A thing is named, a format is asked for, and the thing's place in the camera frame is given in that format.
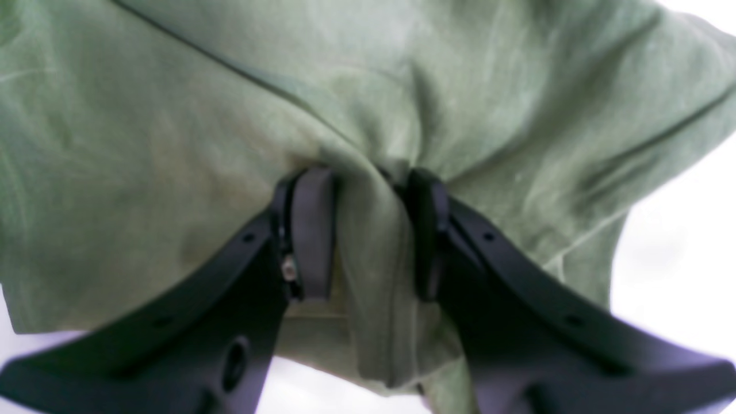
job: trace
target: green fabric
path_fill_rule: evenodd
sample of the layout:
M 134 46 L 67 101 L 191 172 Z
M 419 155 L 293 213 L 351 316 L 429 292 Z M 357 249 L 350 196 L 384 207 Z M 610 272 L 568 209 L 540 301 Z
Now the green fabric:
M 409 221 L 378 168 L 431 169 L 605 304 L 616 223 L 736 127 L 736 41 L 648 1 L 126 4 L 0 0 L 0 283 L 17 332 L 133 310 L 279 178 L 324 164 L 342 285 L 289 311 L 279 353 L 382 393 L 421 382 L 437 413 L 469 413 L 461 346 L 414 297 Z

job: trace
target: hole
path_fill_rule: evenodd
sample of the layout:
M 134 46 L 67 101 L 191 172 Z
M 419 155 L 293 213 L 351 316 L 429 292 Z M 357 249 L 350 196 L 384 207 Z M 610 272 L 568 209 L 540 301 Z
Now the hole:
M 222 374 L 222 388 L 229 393 L 240 382 L 247 367 L 245 360 L 245 348 L 240 343 L 234 343 L 227 352 L 225 370 Z
M 164 328 L 164 327 L 166 327 L 168 325 L 171 325 L 171 322 L 174 322 L 174 317 L 173 316 L 168 316 L 168 315 L 167 316 L 162 316 L 162 317 L 159 317 L 157 320 L 154 320 L 153 321 L 153 327 L 154 328 L 159 328 L 159 329 L 160 328 Z
M 565 322 L 567 322 L 568 325 L 574 326 L 576 328 L 581 328 L 583 325 L 585 325 L 585 321 L 582 317 L 579 317 L 578 315 L 568 315 L 565 316 Z

